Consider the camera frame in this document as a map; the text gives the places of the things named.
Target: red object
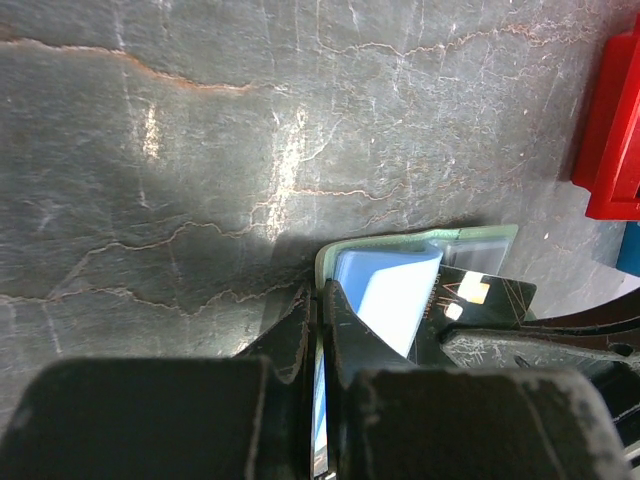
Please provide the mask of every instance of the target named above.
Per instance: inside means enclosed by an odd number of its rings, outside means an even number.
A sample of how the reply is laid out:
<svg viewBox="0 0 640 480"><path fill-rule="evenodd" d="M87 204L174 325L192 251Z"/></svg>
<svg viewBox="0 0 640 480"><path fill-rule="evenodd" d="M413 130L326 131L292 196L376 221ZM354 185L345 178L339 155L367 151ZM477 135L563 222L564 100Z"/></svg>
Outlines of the red object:
<svg viewBox="0 0 640 480"><path fill-rule="evenodd" d="M591 192L586 215L640 220L640 14L607 42L571 180Z"/></svg>

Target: rust colored crack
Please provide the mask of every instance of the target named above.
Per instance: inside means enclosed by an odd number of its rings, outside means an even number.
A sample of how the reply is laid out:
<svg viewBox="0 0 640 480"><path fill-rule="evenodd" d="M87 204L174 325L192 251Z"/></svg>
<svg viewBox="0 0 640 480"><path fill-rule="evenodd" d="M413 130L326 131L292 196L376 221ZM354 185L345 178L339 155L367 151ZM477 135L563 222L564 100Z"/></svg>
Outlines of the rust colored crack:
<svg viewBox="0 0 640 480"><path fill-rule="evenodd" d="M129 65L135 67L140 70L142 73L149 75L151 77L165 80L168 82L177 85L180 88L190 88L198 91L207 91L214 93L226 93L231 95L243 95L259 88L258 85L254 83L247 83L246 85L229 85L226 83L200 83L194 80L190 80L186 77L180 75L174 75L171 73L161 72L158 70L154 70L153 68L142 63L137 57L131 55L124 50L117 49L109 49L104 47L88 47L83 45L62 45L55 46L49 45L47 43L41 42L39 40L34 40L31 38L11 38L9 40L3 40L0 37L0 45L8 45L15 47L31 47L31 48L40 48L43 50L50 50L59 53L91 53L95 55L104 55L104 56L116 56L125 62L128 62Z"/></svg>

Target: cracked surface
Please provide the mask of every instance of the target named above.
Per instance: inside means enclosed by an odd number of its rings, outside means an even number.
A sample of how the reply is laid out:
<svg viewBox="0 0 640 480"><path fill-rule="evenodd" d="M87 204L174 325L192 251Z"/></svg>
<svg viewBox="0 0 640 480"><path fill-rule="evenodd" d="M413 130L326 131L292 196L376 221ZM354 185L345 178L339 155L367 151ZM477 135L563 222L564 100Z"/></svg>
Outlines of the cracked surface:
<svg viewBox="0 0 640 480"><path fill-rule="evenodd" d="M0 0L0 424L58 358L241 350L341 238L517 223L539 316L609 299L560 180L639 6Z"/></svg>

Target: gray surface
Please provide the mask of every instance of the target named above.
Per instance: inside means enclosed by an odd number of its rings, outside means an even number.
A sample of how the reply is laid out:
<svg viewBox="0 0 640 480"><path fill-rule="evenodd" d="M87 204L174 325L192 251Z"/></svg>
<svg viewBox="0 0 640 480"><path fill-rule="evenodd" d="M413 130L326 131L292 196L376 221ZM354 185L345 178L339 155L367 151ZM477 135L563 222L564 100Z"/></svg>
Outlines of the gray surface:
<svg viewBox="0 0 640 480"><path fill-rule="evenodd" d="M62 357L240 350L336 239L518 223L538 315L608 299L622 225L558 179L638 6L1 0L0 415Z"/></svg>

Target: red plastic container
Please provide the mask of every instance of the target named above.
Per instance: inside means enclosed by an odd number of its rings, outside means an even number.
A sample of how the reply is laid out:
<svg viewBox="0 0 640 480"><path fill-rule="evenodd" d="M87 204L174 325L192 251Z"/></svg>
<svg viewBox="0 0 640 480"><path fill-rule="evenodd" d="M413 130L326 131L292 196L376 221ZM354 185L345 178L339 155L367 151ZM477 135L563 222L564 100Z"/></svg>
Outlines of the red plastic container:
<svg viewBox="0 0 640 480"><path fill-rule="evenodd" d="M591 192L586 215L640 220L640 14L607 42L571 180Z"/></svg>

